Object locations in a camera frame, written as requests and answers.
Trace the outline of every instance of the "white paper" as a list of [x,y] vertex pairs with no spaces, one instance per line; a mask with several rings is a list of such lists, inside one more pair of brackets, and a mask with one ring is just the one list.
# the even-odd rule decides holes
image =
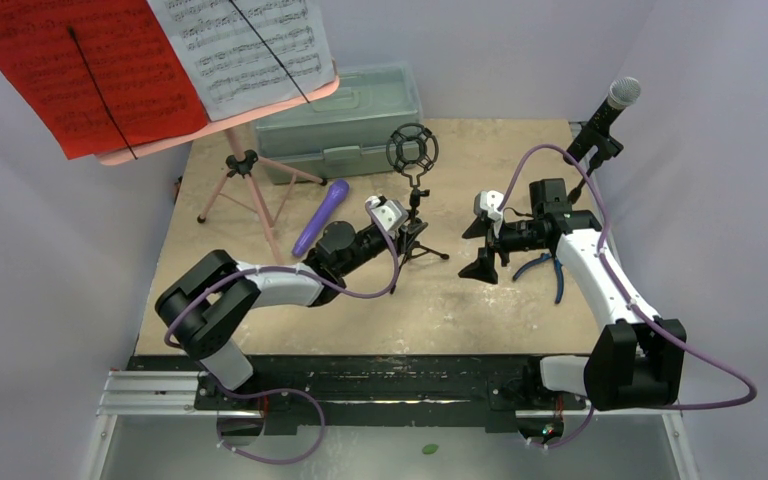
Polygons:
[[[316,0],[234,0],[306,94],[334,80]],[[211,120],[298,97],[231,0],[148,0]]]

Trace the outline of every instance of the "blue plier handle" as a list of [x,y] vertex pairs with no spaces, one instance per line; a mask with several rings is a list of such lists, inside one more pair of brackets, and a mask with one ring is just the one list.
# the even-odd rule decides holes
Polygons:
[[555,278],[558,280],[558,291],[555,294],[555,305],[561,303],[561,299],[564,297],[564,271],[561,268],[561,262],[558,261],[557,258],[552,257],[552,255],[548,253],[543,253],[539,257],[535,258],[534,260],[531,260],[530,262],[527,262],[525,265],[519,267],[519,270],[517,270],[517,273],[514,274],[514,281],[516,281],[519,277],[522,276],[523,273],[525,273],[526,270],[528,270],[531,267],[540,265],[543,262],[546,262],[548,260],[553,260],[552,263],[555,264]]

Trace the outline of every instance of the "box lid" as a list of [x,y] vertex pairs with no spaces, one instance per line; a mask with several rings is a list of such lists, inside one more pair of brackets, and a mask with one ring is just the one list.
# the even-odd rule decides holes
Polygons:
[[420,114],[419,95],[406,64],[340,71],[340,88],[328,97],[255,122],[264,132],[370,118]]

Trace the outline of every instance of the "green plastic box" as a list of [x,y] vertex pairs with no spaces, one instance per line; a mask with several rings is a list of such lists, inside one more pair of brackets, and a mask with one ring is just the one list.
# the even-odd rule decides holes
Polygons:
[[[261,118],[254,132],[260,156],[331,179],[392,171],[387,139],[399,126],[421,121],[410,68],[396,64],[341,70],[334,94]],[[415,153],[405,150],[409,158]],[[265,170],[275,184],[292,177]]]

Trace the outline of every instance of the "microphone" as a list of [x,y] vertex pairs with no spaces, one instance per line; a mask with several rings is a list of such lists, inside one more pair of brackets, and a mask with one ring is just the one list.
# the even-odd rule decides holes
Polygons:
[[307,226],[299,235],[299,239],[296,240],[296,245],[293,247],[294,257],[301,257],[307,252],[310,245],[316,240],[319,232],[322,231],[322,228],[328,222],[328,219],[331,218],[331,214],[334,213],[334,210],[336,210],[341,203],[343,203],[343,200],[345,200],[348,195],[349,184],[342,178],[338,179],[328,187],[328,193],[325,194],[325,198],[322,200],[322,203],[319,204],[316,213],[310,218]]
[[[590,166],[587,169],[588,177],[606,160],[610,160],[622,152],[623,145],[611,137],[610,127],[626,108],[634,105],[639,97],[640,82],[637,79],[624,77],[614,80],[608,89],[607,98],[596,110],[596,113],[590,117],[590,120],[581,127],[581,132],[576,135],[575,140],[567,148],[567,153],[577,162],[581,162],[587,153],[596,147],[596,153],[590,159]],[[570,191],[567,196],[570,203],[574,204],[581,197],[584,184],[584,179],[582,179]]]

